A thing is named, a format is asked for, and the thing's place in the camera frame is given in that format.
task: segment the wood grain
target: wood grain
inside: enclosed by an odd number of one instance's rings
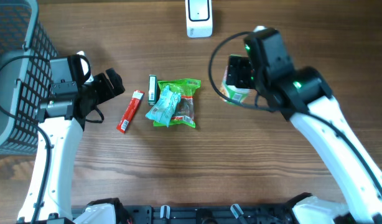
[[[284,202],[311,192],[344,201],[310,144],[279,114],[244,110],[212,90],[207,65],[217,44],[256,25],[282,32],[297,67],[311,65],[332,87],[350,126],[382,169],[382,1],[214,1],[215,31],[189,39],[183,1],[42,4],[40,20],[62,55],[84,50],[94,74],[115,68],[126,92],[86,124],[72,203],[119,197],[128,205]],[[245,54],[235,40],[218,54]],[[197,128],[154,128],[143,101],[126,134],[115,129],[148,75],[198,78]],[[97,118],[92,113],[90,118]],[[34,156],[0,156],[0,223],[12,223],[29,186]]]

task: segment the gray basket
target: gray basket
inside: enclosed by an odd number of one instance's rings
[[[0,0],[0,64],[19,55],[57,56],[38,13],[36,0]],[[0,104],[19,118],[37,123],[35,109],[48,95],[51,76],[50,65],[41,60],[10,63],[0,73]],[[0,112],[0,154],[33,154],[36,150],[36,129]]]

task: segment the small box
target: small box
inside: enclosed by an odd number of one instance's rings
[[[149,75],[148,104],[154,106],[157,101],[158,79],[156,75]]]

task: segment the red candy package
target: red candy package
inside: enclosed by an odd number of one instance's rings
[[[126,109],[126,112],[124,112],[124,115],[121,119],[121,122],[119,122],[119,124],[116,126],[116,129],[118,129],[123,134],[124,134],[126,128],[128,127],[130,121],[133,119],[137,108],[139,108],[142,96],[144,96],[143,91],[140,91],[140,90],[134,91],[133,96],[130,100],[129,106]]]

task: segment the cable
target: cable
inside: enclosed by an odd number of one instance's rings
[[[382,198],[382,186],[380,185],[378,179],[376,178],[375,174],[373,173],[373,171],[371,170],[371,168],[369,167],[369,165],[366,163],[366,161],[364,160],[363,156],[360,154],[360,152],[358,151],[358,149],[353,145],[353,143],[346,137],[346,135],[341,131],[339,130],[338,128],[336,128],[332,123],[328,122],[327,120],[317,116],[317,115],[314,115],[314,114],[311,114],[309,112],[304,112],[304,111],[297,111],[297,110],[293,110],[291,108],[267,108],[267,107],[261,107],[261,106],[257,106],[256,105],[249,105],[249,104],[242,104],[238,101],[235,101],[235,100],[232,100],[230,99],[229,97],[225,96],[224,94],[222,94],[220,92],[220,90],[217,88],[217,86],[215,85],[215,82],[213,81],[213,77],[212,77],[212,65],[213,65],[213,59],[215,58],[217,52],[229,41],[239,37],[239,36],[242,36],[242,35],[248,35],[250,34],[251,32],[240,32],[240,33],[237,33],[237,34],[234,34],[232,35],[231,37],[228,37],[226,38],[225,40],[223,40],[216,48],[215,50],[213,51],[212,55],[210,56],[210,61],[209,61],[209,66],[208,66],[208,75],[209,75],[209,80],[210,80],[210,84],[212,85],[213,89],[215,90],[215,92],[221,96],[223,99],[225,99],[226,101],[229,101],[230,103],[233,103],[235,105],[238,105],[238,106],[241,106],[241,107],[244,107],[244,108],[247,108],[247,109],[253,109],[253,110],[260,110],[260,111],[269,111],[269,112],[275,112],[275,111],[280,111],[282,113],[301,113],[301,114],[304,114],[304,115],[307,115],[307,116],[310,116],[311,118],[314,118],[322,123],[324,123],[325,125],[327,125],[328,127],[330,127],[333,131],[335,131],[336,135],[343,139],[346,143],[346,145],[353,151],[353,153],[356,155],[357,159],[360,161],[361,165],[364,167],[364,169],[366,170],[366,172],[368,173],[368,175],[370,176],[374,186],[376,187],[377,191],[379,192],[380,194],[380,197]]]
[[[0,66],[0,72],[9,63],[11,63],[11,62],[13,62],[15,60],[24,59],[24,58],[39,59],[39,60],[43,60],[43,61],[49,62],[49,60],[47,60],[46,58],[39,57],[39,56],[30,56],[30,55],[18,56],[18,57],[14,57],[14,58],[8,60],[6,63],[4,63],[2,66]],[[8,117],[14,118],[16,121],[24,122],[25,124],[28,124],[29,126],[34,127],[43,136],[44,141],[46,143],[46,162],[45,162],[45,166],[44,166],[42,182],[40,184],[39,194],[37,196],[35,211],[34,211],[34,214],[32,216],[32,220],[31,220],[31,223],[35,223],[36,218],[39,215],[39,211],[40,211],[40,208],[41,208],[43,194],[44,194],[44,190],[46,188],[46,183],[47,183],[47,175],[48,175],[49,169],[50,169],[50,158],[51,158],[50,139],[47,136],[46,132],[43,131],[43,129],[40,128],[38,125],[36,125],[36,124],[26,120],[26,119],[18,118],[17,114],[16,115],[11,114],[10,112],[6,111],[1,105],[0,105],[0,111],[2,113],[4,113],[5,115],[7,115]]]
[[[258,105],[259,96],[260,96],[260,93],[257,91],[256,96],[254,97],[254,106],[257,108],[259,107],[259,105]]]
[[[86,121],[89,122],[89,123],[101,124],[104,121],[104,115],[100,111],[100,109],[97,108],[97,106],[95,108],[95,111],[98,113],[98,115],[100,116],[101,120],[89,120],[89,119],[86,119]]]

